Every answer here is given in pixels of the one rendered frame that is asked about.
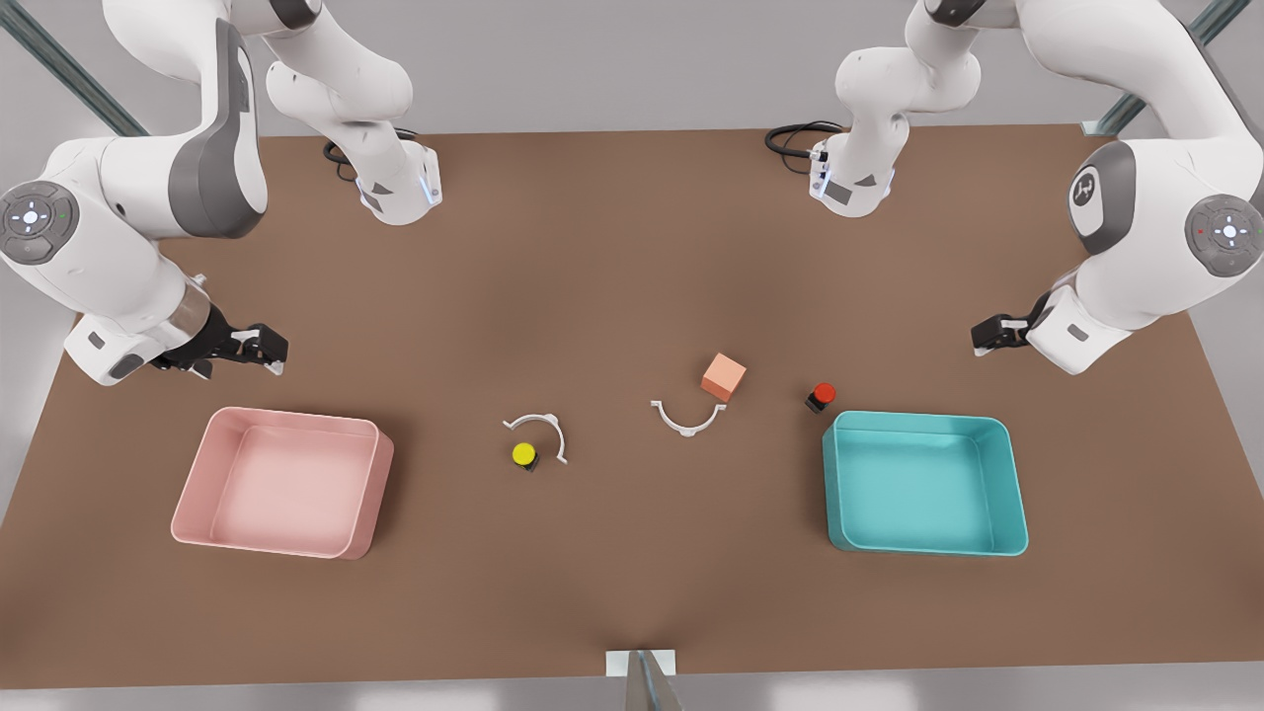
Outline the pink storage box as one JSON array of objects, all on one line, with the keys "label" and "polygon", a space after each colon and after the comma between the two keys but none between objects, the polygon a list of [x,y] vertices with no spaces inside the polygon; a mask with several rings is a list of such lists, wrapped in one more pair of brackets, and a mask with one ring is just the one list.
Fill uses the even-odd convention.
[{"label": "pink storage box", "polygon": [[394,450],[369,420],[222,407],[169,531],[186,544],[356,560],[373,543]]}]

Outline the blue storage box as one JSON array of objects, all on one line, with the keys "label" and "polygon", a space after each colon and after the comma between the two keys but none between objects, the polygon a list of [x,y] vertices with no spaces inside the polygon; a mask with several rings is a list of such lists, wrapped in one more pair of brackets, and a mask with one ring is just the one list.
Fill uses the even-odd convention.
[{"label": "blue storage box", "polygon": [[822,454],[836,549],[1018,557],[1029,547],[1012,440],[997,419],[843,411]]}]

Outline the orange cube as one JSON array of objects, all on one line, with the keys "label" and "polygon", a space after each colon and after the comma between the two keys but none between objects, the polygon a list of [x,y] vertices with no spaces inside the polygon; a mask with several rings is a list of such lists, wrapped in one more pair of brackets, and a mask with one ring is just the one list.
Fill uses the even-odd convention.
[{"label": "orange cube", "polygon": [[700,388],[727,404],[731,402],[746,373],[747,369],[739,364],[739,361],[732,361],[729,356],[717,353],[704,369]]}]

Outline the white curved clip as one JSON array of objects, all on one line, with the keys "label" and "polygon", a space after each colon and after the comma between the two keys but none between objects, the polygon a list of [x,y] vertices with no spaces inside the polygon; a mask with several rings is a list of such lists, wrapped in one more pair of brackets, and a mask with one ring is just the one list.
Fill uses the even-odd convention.
[{"label": "white curved clip", "polygon": [[661,417],[661,420],[664,420],[664,424],[667,425],[667,428],[670,428],[672,431],[678,431],[678,434],[680,434],[681,436],[686,436],[686,439],[688,436],[696,436],[696,434],[707,431],[707,429],[712,428],[712,424],[715,423],[717,416],[727,410],[726,404],[723,402],[717,404],[713,407],[710,415],[704,420],[704,423],[699,425],[690,425],[690,428],[688,428],[686,425],[672,421],[672,417],[670,417],[667,414],[667,409],[665,409],[664,406],[664,401],[651,400],[650,406],[659,410],[659,416]]},{"label": "white curved clip", "polygon": [[569,461],[566,458],[566,436],[565,436],[565,433],[562,431],[560,420],[559,420],[559,417],[556,415],[554,415],[551,412],[547,412],[547,414],[538,414],[538,412],[536,412],[536,414],[525,414],[525,415],[518,416],[517,419],[514,419],[513,423],[509,423],[509,420],[506,420],[506,423],[502,423],[502,424],[506,425],[506,428],[509,429],[509,431],[514,431],[514,429],[520,428],[520,425],[525,425],[525,423],[547,423],[547,424],[550,424],[551,428],[554,428],[554,431],[556,431],[556,434],[557,434],[557,453],[556,453],[556,458],[562,464],[568,464],[569,463]]}]

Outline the silver frame post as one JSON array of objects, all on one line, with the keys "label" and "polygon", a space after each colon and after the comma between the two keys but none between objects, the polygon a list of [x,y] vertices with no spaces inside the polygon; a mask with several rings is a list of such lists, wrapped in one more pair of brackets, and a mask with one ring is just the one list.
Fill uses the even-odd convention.
[{"label": "silver frame post", "polygon": [[623,676],[623,711],[683,711],[672,676],[676,652],[605,652],[605,676]]},{"label": "silver frame post", "polygon": [[149,135],[16,0],[0,0],[0,28],[116,135]]},{"label": "silver frame post", "polygon": [[1207,52],[1207,40],[1250,3],[1211,0],[1193,27],[1184,27],[1159,0],[1091,0],[1090,44],[1101,54],[1090,59],[1085,77],[1125,95],[1097,121],[1085,121],[1085,133],[1117,135],[1150,108],[1169,138],[1250,135],[1264,143],[1264,129]]}]

